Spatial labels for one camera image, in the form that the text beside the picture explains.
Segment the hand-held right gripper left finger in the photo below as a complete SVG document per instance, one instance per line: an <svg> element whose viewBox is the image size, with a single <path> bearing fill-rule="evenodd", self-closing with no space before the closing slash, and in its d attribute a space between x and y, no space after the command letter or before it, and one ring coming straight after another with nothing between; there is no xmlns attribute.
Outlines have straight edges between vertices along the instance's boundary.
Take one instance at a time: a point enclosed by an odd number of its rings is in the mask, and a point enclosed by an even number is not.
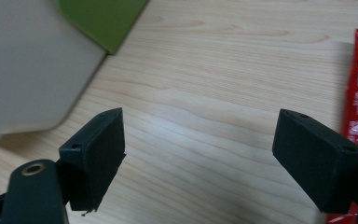
<svg viewBox="0 0 358 224"><path fill-rule="evenodd" d="M96 115L59 153L64 202L74 211L96 211L126 156L122 108Z"/></svg>

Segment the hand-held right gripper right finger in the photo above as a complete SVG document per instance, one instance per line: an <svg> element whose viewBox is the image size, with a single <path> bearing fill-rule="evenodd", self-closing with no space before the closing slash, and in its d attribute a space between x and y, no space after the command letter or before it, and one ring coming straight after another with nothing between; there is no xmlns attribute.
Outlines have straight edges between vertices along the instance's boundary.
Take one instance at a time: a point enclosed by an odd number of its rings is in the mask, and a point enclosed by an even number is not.
<svg viewBox="0 0 358 224"><path fill-rule="evenodd" d="M272 153L320 211L349 211L358 183L358 145L307 115L282 109Z"/></svg>

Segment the white drawer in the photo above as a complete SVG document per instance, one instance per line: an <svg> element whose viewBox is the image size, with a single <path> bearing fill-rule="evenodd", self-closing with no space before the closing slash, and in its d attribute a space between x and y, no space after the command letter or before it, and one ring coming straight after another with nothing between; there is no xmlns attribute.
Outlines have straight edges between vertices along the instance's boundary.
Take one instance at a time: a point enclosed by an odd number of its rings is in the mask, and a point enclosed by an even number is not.
<svg viewBox="0 0 358 224"><path fill-rule="evenodd" d="M0 0L0 136L58 125L104 56L54 0Z"/></svg>

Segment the green drawer case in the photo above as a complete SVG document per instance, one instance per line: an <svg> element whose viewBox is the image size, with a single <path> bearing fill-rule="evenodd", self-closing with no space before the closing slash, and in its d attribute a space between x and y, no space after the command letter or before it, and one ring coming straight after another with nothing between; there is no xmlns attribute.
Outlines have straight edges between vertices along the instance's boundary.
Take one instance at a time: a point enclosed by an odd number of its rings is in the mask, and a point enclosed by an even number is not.
<svg viewBox="0 0 358 224"><path fill-rule="evenodd" d="M60 13L109 54L116 54L149 0L54 0Z"/></svg>

